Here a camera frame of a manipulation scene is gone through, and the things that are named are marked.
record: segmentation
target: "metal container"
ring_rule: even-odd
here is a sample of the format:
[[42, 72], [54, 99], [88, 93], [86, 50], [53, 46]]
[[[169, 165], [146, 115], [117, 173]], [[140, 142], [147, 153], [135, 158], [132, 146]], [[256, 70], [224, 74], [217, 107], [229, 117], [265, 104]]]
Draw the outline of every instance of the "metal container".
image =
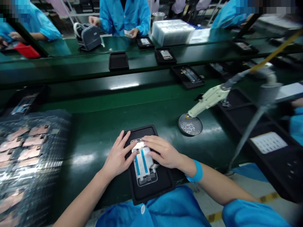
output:
[[164, 18], [166, 18], [165, 13], [162, 12], [153, 13], [152, 16], [153, 16], [153, 21], [164, 20]]

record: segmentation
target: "red object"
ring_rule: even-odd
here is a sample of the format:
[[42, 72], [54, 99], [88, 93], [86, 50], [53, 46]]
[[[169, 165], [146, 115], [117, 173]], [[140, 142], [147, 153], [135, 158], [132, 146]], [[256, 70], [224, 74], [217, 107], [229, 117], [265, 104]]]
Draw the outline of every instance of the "red object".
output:
[[25, 45], [23, 43], [18, 43], [15, 47], [15, 50], [17, 50], [20, 54], [22, 54], [26, 58], [39, 58], [40, 54], [31, 46], [31, 45]]

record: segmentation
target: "stacked trays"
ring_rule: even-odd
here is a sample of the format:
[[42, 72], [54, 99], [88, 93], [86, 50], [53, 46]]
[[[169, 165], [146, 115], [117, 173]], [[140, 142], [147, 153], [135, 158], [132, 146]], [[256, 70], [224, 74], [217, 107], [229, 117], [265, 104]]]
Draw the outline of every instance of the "stacked trays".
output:
[[152, 24], [152, 36], [161, 46], [188, 44], [195, 28], [182, 20], [162, 20]]
[[44, 225], [70, 121], [64, 110], [0, 118], [0, 225]]

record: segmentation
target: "hand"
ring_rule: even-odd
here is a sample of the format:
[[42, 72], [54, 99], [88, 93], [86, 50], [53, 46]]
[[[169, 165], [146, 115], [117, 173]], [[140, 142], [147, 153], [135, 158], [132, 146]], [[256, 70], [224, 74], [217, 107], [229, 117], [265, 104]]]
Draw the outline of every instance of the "hand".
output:
[[6, 41], [4, 41], [4, 39], [0, 36], [0, 49], [8, 45], [9, 44]]
[[137, 28], [133, 28], [132, 30], [129, 31], [129, 34], [133, 35], [132, 38], [136, 38], [138, 33], [139, 33], [139, 29]]
[[25, 43], [25, 40], [23, 39], [23, 37], [22, 37], [18, 32], [11, 32], [11, 33], [9, 34], [9, 36], [10, 36], [12, 39], [18, 40], [18, 41], [21, 42], [21, 43]]
[[101, 171], [110, 179], [112, 180], [115, 176], [123, 173], [125, 170], [128, 169], [130, 164], [135, 159], [137, 152], [133, 152], [126, 160], [125, 155], [134, 148], [137, 144], [137, 141], [131, 143], [126, 148], [124, 145], [129, 138], [130, 131], [127, 132], [125, 137], [123, 138], [124, 131], [122, 130], [116, 142], [114, 143], [108, 157], [105, 161], [105, 164]]
[[146, 146], [160, 153], [150, 151], [147, 153], [148, 156], [171, 169], [180, 166], [182, 156], [169, 142], [158, 136], [144, 136], [143, 140]]
[[250, 14], [247, 18], [246, 21], [244, 23], [242, 23], [240, 26], [244, 26], [247, 24], [247, 22], [253, 17], [254, 14]]
[[89, 22], [90, 25], [94, 25], [94, 26], [97, 26], [97, 27], [100, 27], [100, 25], [101, 25], [100, 18], [94, 17], [94, 16], [89, 16], [88, 17], [88, 22]]
[[294, 108], [299, 108], [299, 107], [303, 107], [303, 98], [299, 98], [293, 102], [291, 102], [291, 105], [294, 107]]

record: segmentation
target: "transparent plastic box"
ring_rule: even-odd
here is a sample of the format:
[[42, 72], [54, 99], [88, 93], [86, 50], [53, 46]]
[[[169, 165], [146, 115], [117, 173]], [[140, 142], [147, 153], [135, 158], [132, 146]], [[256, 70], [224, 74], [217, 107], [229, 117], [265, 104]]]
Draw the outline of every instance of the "transparent plastic box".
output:
[[182, 20], [156, 21], [152, 36], [161, 46], [188, 44], [195, 28]]

